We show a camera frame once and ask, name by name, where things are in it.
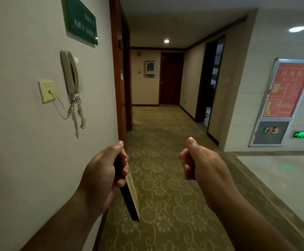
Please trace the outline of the dark open doorway frame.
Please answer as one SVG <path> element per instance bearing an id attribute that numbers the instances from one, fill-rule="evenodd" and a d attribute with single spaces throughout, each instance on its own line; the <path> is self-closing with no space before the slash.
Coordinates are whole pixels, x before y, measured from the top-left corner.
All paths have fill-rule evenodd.
<path id="1" fill-rule="evenodd" d="M 206 135 L 208 134 L 211 115 L 211 112 L 207 115 L 207 109 L 212 111 L 225 38 L 226 36 L 223 35 L 217 40 L 207 42 L 204 45 L 205 48 L 194 119 Z"/>

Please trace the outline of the dark wooden door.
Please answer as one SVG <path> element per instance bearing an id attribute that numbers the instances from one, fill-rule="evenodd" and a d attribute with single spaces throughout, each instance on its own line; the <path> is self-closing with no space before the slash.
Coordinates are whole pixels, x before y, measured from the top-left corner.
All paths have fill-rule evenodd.
<path id="1" fill-rule="evenodd" d="M 179 105 L 184 53 L 162 52 L 160 63 L 159 104 Z"/>

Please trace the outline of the red fire hydrant cabinet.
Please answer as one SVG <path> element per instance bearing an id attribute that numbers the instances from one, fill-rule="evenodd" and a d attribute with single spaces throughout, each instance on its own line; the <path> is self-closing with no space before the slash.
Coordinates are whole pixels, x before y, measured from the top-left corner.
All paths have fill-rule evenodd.
<path id="1" fill-rule="evenodd" d="M 304 95 L 304 59 L 276 58 L 248 147 L 281 147 Z"/>

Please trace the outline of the beige wall telephone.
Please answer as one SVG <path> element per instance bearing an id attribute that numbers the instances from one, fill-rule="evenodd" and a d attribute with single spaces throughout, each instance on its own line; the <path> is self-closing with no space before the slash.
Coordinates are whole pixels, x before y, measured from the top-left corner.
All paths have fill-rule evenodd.
<path id="1" fill-rule="evenodd" d="M 80 62 L 69 51 L 60 51 L 63 72 L 65 75 L 66 87 L 69 95 L 76 95 L 83 91 L 83 76 Z"/>

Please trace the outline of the brown wooden door frame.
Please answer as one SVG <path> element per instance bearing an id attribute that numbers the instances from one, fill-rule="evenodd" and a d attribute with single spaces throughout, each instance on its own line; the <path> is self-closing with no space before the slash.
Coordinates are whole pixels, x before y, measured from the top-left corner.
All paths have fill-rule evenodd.
<path id="1" fill-rule="evenodd" d="M 118 138 L 128 146 L 133 128 L 130 29 L 120 0 L 109 0 Z"/>

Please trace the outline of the black and tan door hanger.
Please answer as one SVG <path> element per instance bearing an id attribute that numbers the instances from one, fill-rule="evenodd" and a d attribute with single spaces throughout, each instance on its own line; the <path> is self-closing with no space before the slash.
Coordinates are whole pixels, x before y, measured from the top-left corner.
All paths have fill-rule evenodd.
<path id="1" fill-rule="evenodd" d="M 128 209 L 132 221 L 140 222 L 140 213 L 138 207 L 137 191 L 134 186 L 133 178 L 129 172 L 127 176 L 122 175 L 123 165 L 121 163 L 120 155 L 117 155 L 113 166 L 115 168 L 115 178 L 125 178 L 126 184 L 120 188 L 121 194 L 124 198 L 125 205 Z"/>

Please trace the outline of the person's right hand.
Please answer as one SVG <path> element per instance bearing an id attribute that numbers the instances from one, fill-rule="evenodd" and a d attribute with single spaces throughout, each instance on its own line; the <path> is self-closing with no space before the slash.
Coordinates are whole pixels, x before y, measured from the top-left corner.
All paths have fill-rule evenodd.
<path id="1" fill-rule="evenodd" d="M 223 214 L 231 200 L 238 195 L 231 173 L 219 154 L 208 148 L 207 162 L 196 165 L 185 148 L 179 155 L 186 180 L 195 180 L 203 194 L 208 207 L 216 214 Z"/>

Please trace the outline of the person's left forearm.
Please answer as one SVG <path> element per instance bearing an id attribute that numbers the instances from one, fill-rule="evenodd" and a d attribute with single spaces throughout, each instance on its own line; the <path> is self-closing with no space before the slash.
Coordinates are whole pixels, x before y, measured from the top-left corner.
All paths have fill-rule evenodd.
<path id="1" fill-rule="evenodd" d="M 77 190 L 20 251 L 82 251 L 96 220 L 111 203 L 109 195 Z"/>

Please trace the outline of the green wall sign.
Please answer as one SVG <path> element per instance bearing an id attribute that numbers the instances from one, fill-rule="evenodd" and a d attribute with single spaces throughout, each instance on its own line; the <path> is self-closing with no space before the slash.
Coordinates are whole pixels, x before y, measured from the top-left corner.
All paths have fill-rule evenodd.
<path id="1" fill-rule="evenodd" d="M 95 15 L 80 0 L 61 0 L 66 31 L 90 45 L 98 45 Z"/>

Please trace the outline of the yellowed wall socket plate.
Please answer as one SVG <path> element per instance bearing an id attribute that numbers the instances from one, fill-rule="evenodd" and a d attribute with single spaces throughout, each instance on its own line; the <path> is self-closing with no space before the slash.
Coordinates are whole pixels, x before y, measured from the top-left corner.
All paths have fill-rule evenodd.
<path id="1" fill-rule="evenodd" d="M 38 81 L 42 103 L 48 103 L 56 100 L 53 80 Z"/>

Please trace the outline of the person's right forearm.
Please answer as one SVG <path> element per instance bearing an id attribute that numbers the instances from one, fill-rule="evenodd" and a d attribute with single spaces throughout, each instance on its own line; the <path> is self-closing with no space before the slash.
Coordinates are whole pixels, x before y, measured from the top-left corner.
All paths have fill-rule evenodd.
<path id="1" fill-rule="evenodd" d="M 236 250 L 242 246 L 246 251 L 297 251 L 237 190 L 203 194 Z"/>

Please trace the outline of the person's left hand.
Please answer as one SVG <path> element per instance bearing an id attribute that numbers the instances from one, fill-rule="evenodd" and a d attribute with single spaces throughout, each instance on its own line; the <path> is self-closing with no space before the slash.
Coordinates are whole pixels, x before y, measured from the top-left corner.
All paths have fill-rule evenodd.
<path id="1" fill-rule="evenodd" d="M 130 172 L 129 156 L 124 149 L 122 175 Z M 114 161 L 97 160 L 97 154 L 87 164 L 78 190 L 83 191 L 87 197 L 87 206 L 94 215 L 102 215 L 110 206 L 117 189 L 126 184 L 125 178 L 115 178 Z"/>

